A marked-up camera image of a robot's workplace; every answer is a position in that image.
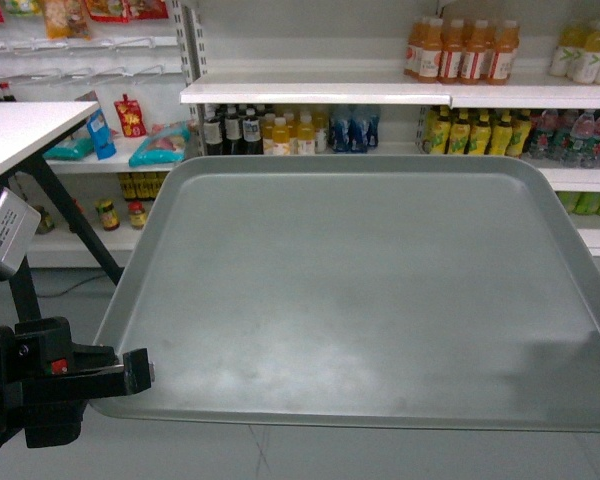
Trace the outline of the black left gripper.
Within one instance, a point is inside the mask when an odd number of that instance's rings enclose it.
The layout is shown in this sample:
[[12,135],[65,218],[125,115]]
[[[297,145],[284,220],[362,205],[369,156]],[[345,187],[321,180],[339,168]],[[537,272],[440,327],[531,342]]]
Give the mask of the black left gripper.
[[0,326],[0,449],[21,431],[32,449],[68,445],[81,434],[88,400],[150,389],[148,350],[122,359],[111,347],[74,342],[63,317]]

